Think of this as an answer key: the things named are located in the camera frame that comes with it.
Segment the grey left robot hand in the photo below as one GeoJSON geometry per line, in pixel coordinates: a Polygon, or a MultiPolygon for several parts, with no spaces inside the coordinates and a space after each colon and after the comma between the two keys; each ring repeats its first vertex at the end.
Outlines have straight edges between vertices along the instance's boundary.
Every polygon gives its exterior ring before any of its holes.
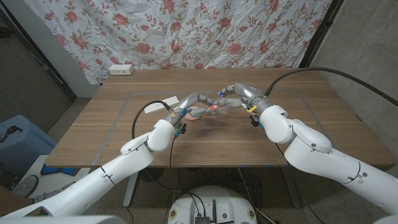
{"type": "Polygon", "coordinates": [[[189,107],[198,102],[207,106],[211,106],[214,103],[214,101],[207,96],[201,95],[199,93],[192,93],[177,103],[171,112],[163,118],[163,120],[169,122],[172,126],[176,126],[187,114],[189,107]]]}

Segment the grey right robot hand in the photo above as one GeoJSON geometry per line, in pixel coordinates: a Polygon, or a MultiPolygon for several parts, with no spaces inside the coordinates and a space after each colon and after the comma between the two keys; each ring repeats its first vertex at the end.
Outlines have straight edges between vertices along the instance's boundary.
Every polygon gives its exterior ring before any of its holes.
{"type": "Polygon", "coordinates": [[[262,91],[244,83],[235,83],[226,86],[218,92],[218,95],[221,97],[232,94],[241,96],[241,102],[245,104],[246,109],[250,112],[261,114],[263,111],[273,106],[262,91]]]}

